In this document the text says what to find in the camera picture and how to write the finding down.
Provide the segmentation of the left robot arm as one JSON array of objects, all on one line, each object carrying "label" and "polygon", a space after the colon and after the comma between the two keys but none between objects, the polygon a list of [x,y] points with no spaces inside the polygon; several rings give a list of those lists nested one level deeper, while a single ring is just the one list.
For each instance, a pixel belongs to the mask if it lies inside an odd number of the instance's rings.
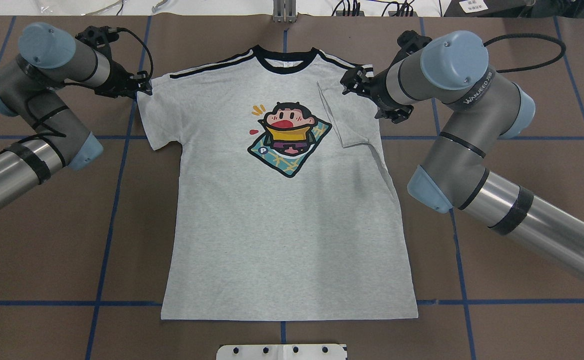
[{"label": "left robot arm", "polygon": [[0,114],[21,117],[34,133],[0,151],[0,209],[47,182],[64,167],[77,171],[102,155],[103,146],[57,95],[67,86],[107,98],[134,100],[152,93],[152,71],[127,71],[111,44],[123,27],[89,26],[77,35],[45,22],[30,23],[18,55],[0,68]]}]

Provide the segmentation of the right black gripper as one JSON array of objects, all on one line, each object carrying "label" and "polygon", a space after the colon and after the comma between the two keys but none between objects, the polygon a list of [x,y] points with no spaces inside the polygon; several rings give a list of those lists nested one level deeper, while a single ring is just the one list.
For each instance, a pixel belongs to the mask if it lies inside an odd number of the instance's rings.
[{"label": "right black gripper", "polygon": [[364,67],[350,68],[340,80],[342,95],[354,93],[369,98],[378,107],[375,119],[388,119],[397,125],[410,118],[414,107],[400,104],[390,96],[386,86],[387,73],[388,70],[384,70],[370,77]]}]

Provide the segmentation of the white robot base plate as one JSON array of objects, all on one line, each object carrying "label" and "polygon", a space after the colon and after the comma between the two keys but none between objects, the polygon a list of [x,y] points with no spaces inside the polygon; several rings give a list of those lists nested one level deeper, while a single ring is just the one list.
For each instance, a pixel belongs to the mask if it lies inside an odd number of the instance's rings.
[{"label": "white robot base plate", "polygon": [[223,345],[217,353],[218,360],[347,360],[345,344],[237,344]]}]

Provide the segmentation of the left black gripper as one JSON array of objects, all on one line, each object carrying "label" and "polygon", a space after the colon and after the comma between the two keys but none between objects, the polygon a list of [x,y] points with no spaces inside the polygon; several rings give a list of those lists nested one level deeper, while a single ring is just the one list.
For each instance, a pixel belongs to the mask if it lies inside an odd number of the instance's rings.
[{"label": "left black gripper", "polygon": [[103,84],[97,87],[98,96],[109,98],[137,98],[137,93],[151,96],[152,84],[147,82],[147,71],[136,74],[126,71],[119,63],[110,63],[110,72]]}]

